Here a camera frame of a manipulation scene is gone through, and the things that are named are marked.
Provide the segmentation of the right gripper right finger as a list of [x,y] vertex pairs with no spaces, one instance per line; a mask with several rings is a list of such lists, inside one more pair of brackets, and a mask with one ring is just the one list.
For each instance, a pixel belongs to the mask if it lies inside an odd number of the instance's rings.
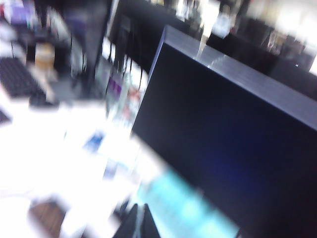
[[144,204],[144,217],[142,221],[142,238],[160,238],[159,231],[154,222],[148,204]]

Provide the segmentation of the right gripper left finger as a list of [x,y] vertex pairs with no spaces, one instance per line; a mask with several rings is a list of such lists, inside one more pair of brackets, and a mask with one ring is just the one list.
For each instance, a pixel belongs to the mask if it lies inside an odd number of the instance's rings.
[[121,212],[121,224],[112,236],[113,238],[132,238],[136,230],[138,204],[134,204],[128,211]]

